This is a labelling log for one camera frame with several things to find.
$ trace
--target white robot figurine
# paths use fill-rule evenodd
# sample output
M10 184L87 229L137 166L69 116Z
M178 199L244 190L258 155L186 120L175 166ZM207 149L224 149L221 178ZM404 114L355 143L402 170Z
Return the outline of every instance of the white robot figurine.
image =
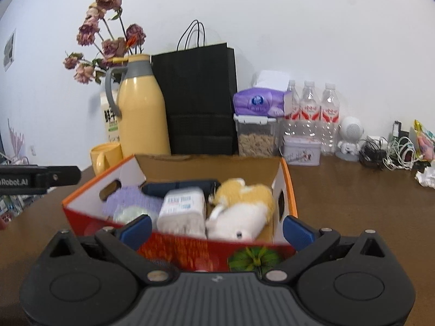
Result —
M360 120L352 116L345 117L340 124L341 141L337 147L343 154L358 155L361 146L358 144L359 139L364 133Z

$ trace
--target yellow mug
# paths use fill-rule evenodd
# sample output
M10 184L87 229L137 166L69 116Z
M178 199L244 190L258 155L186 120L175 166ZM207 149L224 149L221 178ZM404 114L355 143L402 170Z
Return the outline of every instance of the yellow mug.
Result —
M121 160L122 150L119 142L103 143L91 149L91 161L95 175L101 174Z

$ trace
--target purple cloth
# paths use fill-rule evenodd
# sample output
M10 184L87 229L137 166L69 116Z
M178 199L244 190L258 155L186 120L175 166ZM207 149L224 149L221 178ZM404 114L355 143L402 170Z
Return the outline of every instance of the purple cloth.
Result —
M103 213L113 216L118 206L138 206L155 212L158 215L162 205L163 199L160 197L145 195L137 186L126 186L118 189L107 198L106 202L103 203Z
M284 116L284 94L269 88L249 88L233 96L236 115Z

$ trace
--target green pineapple print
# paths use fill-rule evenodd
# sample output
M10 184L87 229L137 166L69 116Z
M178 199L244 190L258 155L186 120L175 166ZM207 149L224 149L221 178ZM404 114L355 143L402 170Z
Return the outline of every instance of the green pineapple print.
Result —
M266 246L253 246L237 250L228 258L228 267L231 272L254 271L262 277L281 261L275 250Z

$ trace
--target black paper bag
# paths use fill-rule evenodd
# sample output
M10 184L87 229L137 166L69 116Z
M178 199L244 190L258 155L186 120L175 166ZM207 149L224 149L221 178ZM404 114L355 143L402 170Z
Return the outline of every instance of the black paper bag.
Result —
M172 154L233 154L237 134L234 49L226 43L152 56Z

